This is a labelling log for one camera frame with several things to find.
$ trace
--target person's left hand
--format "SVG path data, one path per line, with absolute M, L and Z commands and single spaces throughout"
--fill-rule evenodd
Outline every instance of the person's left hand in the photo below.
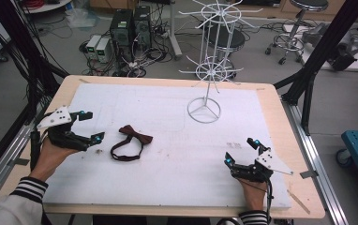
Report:
M 77 150 L 69 148 L 61 148 L 53 145 L 47 137 L 42 144 L 41 152 L 39 154 L 38 162 L 33 171 L 30 172 L 29 177 L 45 182 L 53 175 L 56 168 Z

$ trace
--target black metal pole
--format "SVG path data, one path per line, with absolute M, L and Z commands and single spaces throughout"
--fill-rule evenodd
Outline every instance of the black metal pole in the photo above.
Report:
M 339 41 L 350 30 L 357 18 L 358 0 L 346 0 L 322 36 L 319 44 L 306 61 L 304 67 L 289 78 L 275 83 L 276 88 L 281 88 L 292 83 L 290 90 L 282 96 L 284 101 L 288 101 L 292 105 L 296 105 L 299 97 L 305 92 L 304 108 L 302 111 L 302 128 L 307 135 L 310 135 L 308 121 L 310 117 L 314 80 L 322 65 L 328 59 L 329 54 L 335 50 Z

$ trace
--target aluminum frame rail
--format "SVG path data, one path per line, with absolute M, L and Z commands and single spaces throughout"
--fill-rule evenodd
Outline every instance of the aluminum frame rail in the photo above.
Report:
M 24 147 L 27 145 L 30 137 L 30 132 L 33 128 L 33 122 L 28 126 L 23 125 L 17 135 L 13 138 L 7 151 L 0 158 L 0 189 L 4 185 L 16 164 L 17 158 L 21 154 Z
M 322 165 L 319 153 L 316 146 L 313 143 L 311 137 L 304 131 L 301 121 L 302 113 L 297 106 L 290 105 L 288 102 L 282 102 L 284 109 L 286 110 L 287 117 L 291 120 L 293 125 L 292 129 L 296 128 L 300 144 L 303 147 L 305 156 L 308 159 L 309 170 L 316 172 L 316 176 L 313 177 L 314 182 L 318 184 L 320 188 L 320 194 L 325 200 L 325 207 L 329 211 L 330 217 L 335 225 L 348 225 L 346 216 L 342 210 L 339 200 L 335 194 L 334 188 L 328 178 L 328 175 Z

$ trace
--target black strap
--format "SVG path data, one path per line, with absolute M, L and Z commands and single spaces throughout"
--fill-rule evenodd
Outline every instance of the black strap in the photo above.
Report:
M 135 132 L 130 125 L 126 125 L 125 127 L 121 127 L 119 129 L 119 131 L 122 132 L 122 133 L 126 133 L 126 134 L 131 133 L 131 134 L 128 134 L 128 136 L 127 136 L 127 138 L 125 140 L 123 140 L 123 141 L 117 143 L 115 146 L 113 146 L 112 150 L 110 151 L 110 154 L 112 155 L 112 158 L 114 158 L 115 160 L 118 160 L 118 161 L 133 161 L 133 160 L 140 159 L 144 145 L 150 143 L 153 140 L 153 137 L 151 137 L 151 136 L 147 136 L 147 135 L 143 135 L 143 134 Z M 114 153 L 114 150 L 119 148 L 119 147 L 121 147 L 121 146 L 124 146 L 124 145 L 130 143 L 132 141 L 133 137 L 138 139 L 139 142 L 142 145 L 141 151 L 139 152 L 139 154 L 137 156 L 131 156 L 131 157 L 129 157 L 129 156 L 117 156 Z

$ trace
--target cardboard box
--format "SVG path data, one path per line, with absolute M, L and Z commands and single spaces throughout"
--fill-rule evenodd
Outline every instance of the cardboard box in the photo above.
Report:
M 137 3 L 137 0 L 91 0 L 90 7 L 105 10 L 116 10 L 118 8 L 134 9 Z

